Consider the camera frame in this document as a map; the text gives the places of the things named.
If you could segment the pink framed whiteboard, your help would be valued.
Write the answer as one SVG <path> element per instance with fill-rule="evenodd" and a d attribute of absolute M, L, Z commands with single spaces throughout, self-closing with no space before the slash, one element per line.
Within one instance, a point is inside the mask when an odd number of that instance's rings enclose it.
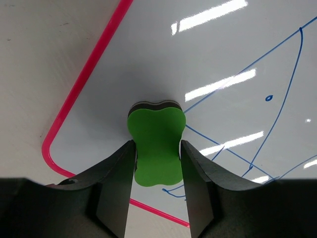
<path fill-rule="evenodd" d="M 317 176 L 314 0 L 122 0 L 42 145 L 72 177 L 131 138 L 130 108 L 174 100 L 183 139 L 257 183 Z"/>

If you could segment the green whiteboard eraser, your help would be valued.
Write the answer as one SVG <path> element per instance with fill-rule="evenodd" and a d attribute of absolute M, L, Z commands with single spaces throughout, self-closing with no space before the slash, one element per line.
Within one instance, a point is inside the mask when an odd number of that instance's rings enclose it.
<path fill-rule="evenodd" d="M 134 104 L 127 127 L 136 144 L 134 178 L 138 185 L 175 185 L 182 181 L 179 144 L 186 117 L 172 100 Z"/>

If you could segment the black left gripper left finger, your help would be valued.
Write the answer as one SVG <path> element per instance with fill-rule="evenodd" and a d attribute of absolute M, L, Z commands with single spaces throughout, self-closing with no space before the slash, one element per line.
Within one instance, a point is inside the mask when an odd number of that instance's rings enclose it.
<path fill-rule="evenodd" d="M 64 188 L 90 188 L 88 215 L 116 238 L 125 235 L 135 160 L 136 145 L 129 140 L 108 158 L 59 183 Z"/>

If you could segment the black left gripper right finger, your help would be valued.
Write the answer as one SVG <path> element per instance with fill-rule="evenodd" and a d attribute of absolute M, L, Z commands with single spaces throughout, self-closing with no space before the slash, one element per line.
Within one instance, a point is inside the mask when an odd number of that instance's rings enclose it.
<path fill-rule="evenodd" d="M 247 196 L 260 184 L 241 178 L 181 141 L 181 167 L 193 238 L 249 238 L 254 216 Z"/>

